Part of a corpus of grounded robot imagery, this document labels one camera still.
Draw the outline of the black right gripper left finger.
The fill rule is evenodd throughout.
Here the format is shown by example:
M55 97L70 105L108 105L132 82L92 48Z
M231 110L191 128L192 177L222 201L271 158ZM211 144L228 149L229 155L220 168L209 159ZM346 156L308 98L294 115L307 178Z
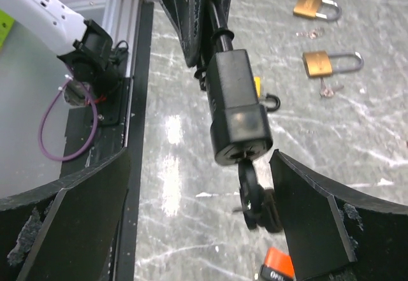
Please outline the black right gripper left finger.
M1 199L1 280L99 280L130 170L123 148L82 171Z

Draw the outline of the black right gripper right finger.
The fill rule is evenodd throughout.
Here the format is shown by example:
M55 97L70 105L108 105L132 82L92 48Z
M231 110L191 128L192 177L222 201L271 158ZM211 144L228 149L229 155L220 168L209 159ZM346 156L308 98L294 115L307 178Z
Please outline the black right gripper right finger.
M407 280L407 206L352 189L279 150L270 168L297 280Z

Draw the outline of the black padlock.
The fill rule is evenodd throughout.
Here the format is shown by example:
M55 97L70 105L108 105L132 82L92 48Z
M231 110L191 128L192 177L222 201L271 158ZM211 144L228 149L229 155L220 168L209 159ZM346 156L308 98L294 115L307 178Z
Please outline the black padlock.
M206 2L203 22L197 71L208 97L214 159L221 166L253 161L271 149L273 139L248 53L233 48L234 34L219 4Z

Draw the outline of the silver key ring keys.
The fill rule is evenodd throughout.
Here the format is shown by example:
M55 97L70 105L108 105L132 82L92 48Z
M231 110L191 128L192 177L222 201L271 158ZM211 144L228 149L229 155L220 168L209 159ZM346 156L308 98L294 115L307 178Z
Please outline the silver key ring keys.
M320 92L319 95L321 98L331 98L333 97L338 91L344 88L343 85L336 85L334 87L328 87L324 82L324 78L320 78Z

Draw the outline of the large brass padlock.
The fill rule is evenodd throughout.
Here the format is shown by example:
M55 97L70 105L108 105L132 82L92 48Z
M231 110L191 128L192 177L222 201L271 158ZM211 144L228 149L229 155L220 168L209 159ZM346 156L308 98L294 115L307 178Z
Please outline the large brass padlock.
M354 58L356 64L348 68L334 68L331 59L334 58ZM364 59L359 52L334 52L326 51L304 52L302 61L305 72L309 78L323 78L337 73L351 73L359 71L364 66Z

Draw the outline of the black headed keys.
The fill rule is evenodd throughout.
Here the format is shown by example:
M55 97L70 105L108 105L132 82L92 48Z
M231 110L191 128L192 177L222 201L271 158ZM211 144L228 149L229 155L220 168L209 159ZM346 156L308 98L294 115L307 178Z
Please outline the black headed keys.
M283 230L276 206L273 188L264 188L259 184L253 163L250 160L238 163L241 207L234 212L242 212L246 226L253 231L261 227L269 233Z

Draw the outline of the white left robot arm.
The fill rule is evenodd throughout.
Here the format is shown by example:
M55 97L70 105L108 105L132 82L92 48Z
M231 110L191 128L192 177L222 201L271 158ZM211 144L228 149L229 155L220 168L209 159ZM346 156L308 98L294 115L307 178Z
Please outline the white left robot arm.
M205 8L211 1L224 16L231 0L158 0L176 30L188 67L198 65L203 50ZM115 90L122 74L113 58L113 39L95 21L85 19L60 0L1 0L1 10L35 34L97 96Z

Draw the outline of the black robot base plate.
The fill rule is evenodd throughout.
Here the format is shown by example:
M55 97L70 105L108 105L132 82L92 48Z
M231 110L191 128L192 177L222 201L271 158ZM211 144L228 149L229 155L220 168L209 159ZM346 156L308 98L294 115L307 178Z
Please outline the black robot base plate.
M129 149L131 168L126 197L99 280L132 280L135 273L153 9L152 3L142 1L135 59L131 69L133 79L126 87L127 94L122 102L123 121L118 126L101 127L94 139L94 147L88 154L61 166L61 176L70 175L115 153L122 145Z

